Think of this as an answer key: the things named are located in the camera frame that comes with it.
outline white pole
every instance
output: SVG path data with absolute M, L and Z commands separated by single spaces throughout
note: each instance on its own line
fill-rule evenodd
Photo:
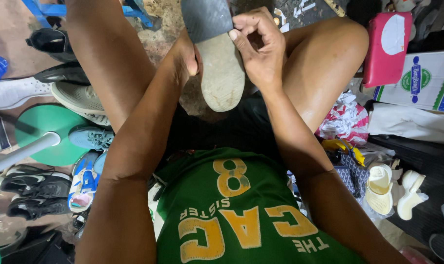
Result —
M 55 132 L 46 132 L 41 138 L 32 143 L 21 147 L 11 153 L 8 153 L 0 158 L 0 171 L 10 165 L 14 165 L 20 160 L 29 157 L 50 146 L 55 146 L 61 142 L 61 137 Z

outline blue sneaker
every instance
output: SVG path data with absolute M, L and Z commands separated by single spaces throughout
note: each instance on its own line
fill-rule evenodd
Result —
M 102 151 L 109 148 L 114 137 L 111 131 L 87 126 L 72 131 L 69 134 L 69 141 L 79 147 Z
M 106 158 L 106 152 L 101 154 L 94 164 L 94 171 L 96 171 L 100 175 L 103 172 L 103 165 L 105 165 L 105 158 Z
M 93 170 L 98 155 L 95 152 L 88 152 L 74 167 L 73 183 L 67 197 L 67 206 L 72 212 L 83 212 L 92 204 L 100 178 L 100 175 Z

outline green jersey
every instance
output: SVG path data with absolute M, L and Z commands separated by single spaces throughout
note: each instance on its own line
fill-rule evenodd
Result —
M 232 148 L 195 151 L 155 173 L 159 263 L 364 263 L 300 211 L 285 169 Z

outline man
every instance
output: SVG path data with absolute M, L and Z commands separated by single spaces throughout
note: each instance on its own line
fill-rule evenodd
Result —
M 313 135 L 366 55 L 364 28 L 335 18 L 282 34 L 266 8 L 233 17 L 229 35 L 260 94 L 212 126 L 178 106 L 198 73 L 186 31 L 155 71 L 118 1 L 66 4 L 74 52 L 116 132 L 77 263 L 406 262 Z M 247 39 L 254 32 L 259 50 Z M 196 151 L 171 155 L 184 149 Z M 315 225 L 299 212 L 285 168 Z M 157 242 L 153 173 L 166 184 Z

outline leg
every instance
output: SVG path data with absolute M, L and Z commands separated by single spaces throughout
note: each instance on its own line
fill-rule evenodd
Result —
M 66 5 L 74 53 L 118 132 L 155 69 L 118 0 L 67 0 Z
M 333 18 L 284 33 L 287 62 L 283 87 L 315 132 L 364 61 L 367 31 L 347 18 Z

